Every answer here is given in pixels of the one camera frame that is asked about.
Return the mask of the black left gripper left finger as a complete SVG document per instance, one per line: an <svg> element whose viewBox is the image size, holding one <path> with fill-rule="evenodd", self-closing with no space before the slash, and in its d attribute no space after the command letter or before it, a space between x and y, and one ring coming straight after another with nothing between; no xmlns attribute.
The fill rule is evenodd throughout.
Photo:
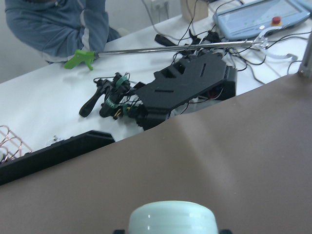
<svg viewBox="0 0 312 234"><path fill-rule="evenodd" d="M125 234L125 230L114 230L113 234Z"/></svg>

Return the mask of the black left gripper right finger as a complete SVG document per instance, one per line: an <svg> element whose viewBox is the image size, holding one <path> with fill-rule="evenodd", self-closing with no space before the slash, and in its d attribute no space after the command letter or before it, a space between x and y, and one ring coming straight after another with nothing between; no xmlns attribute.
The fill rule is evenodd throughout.
<svg viewBox="0 0 312 234"><path fill-rule="evenodd" d="M232 231L229 229L222 229L219 231L219 234L232 234Z"/></svg>

